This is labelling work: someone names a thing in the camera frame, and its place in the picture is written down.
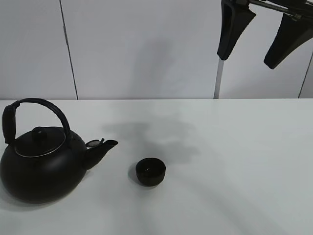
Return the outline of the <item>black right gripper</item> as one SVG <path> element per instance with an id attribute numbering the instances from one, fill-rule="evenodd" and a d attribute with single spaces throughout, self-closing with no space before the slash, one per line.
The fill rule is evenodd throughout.
<path id="1" fill-rule="evenodd" d="M 284 13 L 276 37 L 264 58 L 275 69 L 287 56 L 313 38 L 313 2 L 310 0 L 222 0 L 222 25 L 217 55 L 227 60 L 239 37 L 256 14 L 249 5 Z"/>

